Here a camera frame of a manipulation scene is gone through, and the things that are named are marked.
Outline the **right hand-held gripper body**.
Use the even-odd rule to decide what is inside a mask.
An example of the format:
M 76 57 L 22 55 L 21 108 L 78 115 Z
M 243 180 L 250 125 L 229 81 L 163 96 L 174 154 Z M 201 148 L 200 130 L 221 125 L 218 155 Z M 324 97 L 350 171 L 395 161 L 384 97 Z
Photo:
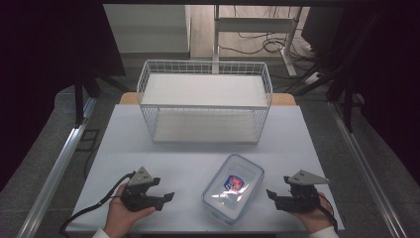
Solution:
M 279 210 L 297 213 L 312 212 L 320 205 L 316 184 L 328 184 L 327 178 L 300 170 L 289 181 L 292 183 L 291 196 L 283 196 L 283 208 Z

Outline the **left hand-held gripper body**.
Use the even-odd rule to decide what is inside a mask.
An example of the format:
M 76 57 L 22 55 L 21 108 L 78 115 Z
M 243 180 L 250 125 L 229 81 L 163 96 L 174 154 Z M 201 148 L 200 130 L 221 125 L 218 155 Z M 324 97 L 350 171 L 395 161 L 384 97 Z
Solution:
M 153 179 L 144 167 L 139 168 L 130 178 L 121 195 L 121 201 L 129 211 L 137 212 L 152 207 L 147 189 Z

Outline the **clear plastic food container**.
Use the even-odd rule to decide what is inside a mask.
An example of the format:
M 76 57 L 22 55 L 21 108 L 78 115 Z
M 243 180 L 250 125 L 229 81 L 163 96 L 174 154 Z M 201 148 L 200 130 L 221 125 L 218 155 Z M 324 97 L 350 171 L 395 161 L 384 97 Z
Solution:
M 219 220 L 235 224 L 244 215 L 263 176 L 261 166 L 241 155 L 232 154 L 202 192 L 202 203 Z

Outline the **white wire shelf rack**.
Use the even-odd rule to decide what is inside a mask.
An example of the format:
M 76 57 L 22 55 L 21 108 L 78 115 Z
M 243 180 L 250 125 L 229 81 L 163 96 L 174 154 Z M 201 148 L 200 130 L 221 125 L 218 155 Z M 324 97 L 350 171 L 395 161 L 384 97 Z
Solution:
M 263 62 L 149 59 L 137 94 L 156 143 L 256 144 L 272 85 Z

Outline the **person's right hand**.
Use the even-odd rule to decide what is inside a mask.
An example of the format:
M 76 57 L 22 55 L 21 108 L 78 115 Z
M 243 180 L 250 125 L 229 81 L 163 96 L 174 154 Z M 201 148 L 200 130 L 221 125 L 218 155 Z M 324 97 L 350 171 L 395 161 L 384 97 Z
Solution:
M 321 206 L 326 209 L 331 214 L 332 207 L 329 203 L 329 201 L 326 199 L 325 194 L 323 192 L 319 192 L 319 198 L 320 198 L 320 204 Z M 321 231 L 322 229 L 333 227 L 333 222 L 331 219 L 321 210 L 315 209 L 311 213 L 296 213 L 296 212 L 289 212 L 291 215 L 298 218 L 304 227 L 306 228 L 306 231 L 309 234 L 313 234 L 315 232 Z

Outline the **person's left hand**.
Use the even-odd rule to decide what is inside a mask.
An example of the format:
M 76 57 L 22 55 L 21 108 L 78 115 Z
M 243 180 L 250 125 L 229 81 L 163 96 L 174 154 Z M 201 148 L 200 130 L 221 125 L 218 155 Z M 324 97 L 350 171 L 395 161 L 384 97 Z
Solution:
M 125 183 L 121 184 L 116 195 L 109 202 L 107 218 L 103 228 L 103 231 L 109 238 L 122 238 L 137 221 L 156 211 L 154 207 L 145 208 L 137 212 L 129 211 L 120 198 L 126 186 Z

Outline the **black tripod stand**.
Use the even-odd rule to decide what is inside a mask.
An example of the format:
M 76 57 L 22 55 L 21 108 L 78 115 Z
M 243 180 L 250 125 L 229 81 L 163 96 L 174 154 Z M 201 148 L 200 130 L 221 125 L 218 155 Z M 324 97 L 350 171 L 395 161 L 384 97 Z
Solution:
M 86 67 L 85 69 L 79 70 L 74 82 L 75 128 L 79 128 L 87 118 L 85 115 L 86 109 L 83 104 L 83 91 L 86 91 L 91 98 L 97 98 L 101 95 L 100 86 L 96 81 L 97 78 L 102 79 L 122 92 L 129 91 L 127 86 L 95 67 Z
M 293 92 L 294 96 L 304 95 L 329 81 L 333 81 L 330 89 L 326 93 L 326 99 L 328 101 L 336 101 L 340 95 L 344 95 L 345 100 L 342 120 L 345 128 L 350 133 L 353 132 L 352 108 L 355 91 L 354 79 L 351 77 L 351 71 L 353 70 L 357 57 L 361 54 L 361 51 L 366 44 L 366 40 L 378 22 L 380 15 L 380 10 L 371 9 L 369 11 L 369 14 L 362 20 L 360 28 L 353 32 L 348 38 L 348 42 L 353 41 L 354 43 L 350 47 L 349 52 L 345 54 L 342 63 L 335 70 L 324 74 L 317 81 Z

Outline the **white power strip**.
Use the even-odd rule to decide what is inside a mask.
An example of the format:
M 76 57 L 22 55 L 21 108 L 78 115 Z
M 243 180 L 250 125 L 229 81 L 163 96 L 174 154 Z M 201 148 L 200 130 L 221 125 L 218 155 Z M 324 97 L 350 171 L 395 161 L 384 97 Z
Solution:
M 306 85 L 310 85 L 313 82 L 317 81 L 319 78 L 321 77 L 321 74 L 319 72 L 314 72 L 312 75 L 310 75 L 305 81 L 304 83 Z

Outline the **dark curtain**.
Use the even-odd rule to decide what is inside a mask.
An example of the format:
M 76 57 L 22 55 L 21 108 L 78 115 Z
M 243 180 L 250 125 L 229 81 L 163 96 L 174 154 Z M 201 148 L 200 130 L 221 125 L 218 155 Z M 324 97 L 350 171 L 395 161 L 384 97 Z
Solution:
M 0 0 L 0 190 L 53 112 L 55 96 L 125 73 L 105 0 Z
M 302 38 L 336 67 L 367 19 L 362 7 L 312 7 Z M 348 75 L 363 115 L 420 184 L 420 2 L 384 4 Z

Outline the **white cabinet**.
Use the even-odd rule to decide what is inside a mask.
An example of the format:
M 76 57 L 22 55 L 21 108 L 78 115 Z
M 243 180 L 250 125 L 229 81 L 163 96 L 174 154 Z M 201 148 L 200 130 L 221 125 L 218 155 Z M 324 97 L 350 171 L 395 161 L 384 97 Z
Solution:
M 104 9 L 120 53 L 189 52 L 189 6 L 104 4 Z

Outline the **aluminium rail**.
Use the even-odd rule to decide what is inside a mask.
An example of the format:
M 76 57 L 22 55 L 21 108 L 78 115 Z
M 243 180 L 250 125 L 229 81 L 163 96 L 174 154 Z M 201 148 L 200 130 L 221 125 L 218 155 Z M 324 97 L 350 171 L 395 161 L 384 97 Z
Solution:
M 345 125 L 344 114 L 341 112 L 340 106 L 333 102 L 328 102 L 327 105 L 335 118 L 335 121 L 353 155 L 353 158 L 356 161 L 356 164 L 359 167 L 372 199 L 374 200 L 391 237 L 408 238 L 395 209 L 388 197 L 385 195 L 370 165 L 368 164 L 365 154 L 362 151 L 356 137 Z
M 82 138 L 82 135 L 93 113 L 96 102 L 96 99 L 89 97 L 86 103 L 84 104 L 81 124 L 77 127 L 74 127 L 70 131 L 52 167 L 51 172 L 49 173 L 40 193 L 38 194 L 16 238 L 35 237 L 43 221 L 43 218 L 48 210 L 48 207 L 50 206 L 53 200 L 53 196 L 70 163 L 72 155 L 74 154 L 77 145 Z

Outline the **white metal desk frame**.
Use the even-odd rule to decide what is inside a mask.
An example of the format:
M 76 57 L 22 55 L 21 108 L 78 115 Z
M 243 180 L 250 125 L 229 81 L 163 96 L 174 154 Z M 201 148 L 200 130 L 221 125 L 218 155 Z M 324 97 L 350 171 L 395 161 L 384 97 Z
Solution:
M 212 60 L 219 60 L 219 34 L 220 33 L 254 33 L 254 34 L 284 34 L 285 42 L 280 48 L 282 60 L 287 73 L 296 77 L 297 73 L 293 66 L 290 49 L 295 37 L 297 26 L 303 8 L 298 7 L 290 18 L 242 18 L 242 17 L 221 17 L 220 6 L 214 6 L 214 41 Z

